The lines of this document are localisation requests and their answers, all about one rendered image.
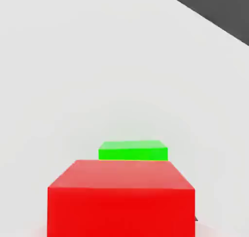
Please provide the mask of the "small red cube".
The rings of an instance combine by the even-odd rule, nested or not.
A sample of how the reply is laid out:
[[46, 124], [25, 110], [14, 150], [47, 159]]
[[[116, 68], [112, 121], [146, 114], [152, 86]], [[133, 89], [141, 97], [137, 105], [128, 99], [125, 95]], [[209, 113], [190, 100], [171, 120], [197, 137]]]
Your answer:
[[195, 237], [195, 189], [169, 161], [75, 161], [47, 205], [47, 237]]

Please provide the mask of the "small green cube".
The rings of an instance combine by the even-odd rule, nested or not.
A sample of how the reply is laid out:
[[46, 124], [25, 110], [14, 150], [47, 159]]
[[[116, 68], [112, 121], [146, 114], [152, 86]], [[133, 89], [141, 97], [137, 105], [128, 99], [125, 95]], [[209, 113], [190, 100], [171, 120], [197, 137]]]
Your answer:
[[104, 142], [99, 160], [167, 161], [168, 148], [159, 140]]

